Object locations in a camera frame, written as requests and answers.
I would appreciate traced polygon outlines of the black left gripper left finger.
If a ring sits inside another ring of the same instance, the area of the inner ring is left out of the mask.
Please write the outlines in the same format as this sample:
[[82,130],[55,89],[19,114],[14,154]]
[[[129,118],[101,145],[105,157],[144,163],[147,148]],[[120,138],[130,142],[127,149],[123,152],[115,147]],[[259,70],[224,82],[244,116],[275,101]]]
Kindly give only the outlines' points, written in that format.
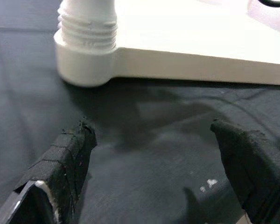
[[0,224],[69,224],[96,145],[88,119],[62,130],[11,191],[0,208]]

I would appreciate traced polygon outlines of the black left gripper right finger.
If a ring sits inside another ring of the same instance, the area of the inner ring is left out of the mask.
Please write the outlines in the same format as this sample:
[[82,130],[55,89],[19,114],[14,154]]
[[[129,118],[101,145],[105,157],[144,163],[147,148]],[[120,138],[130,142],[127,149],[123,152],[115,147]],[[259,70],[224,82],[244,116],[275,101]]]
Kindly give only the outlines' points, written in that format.
[[216,119],[226,176],[253,224],[280,224],[280,150],[259,130]]

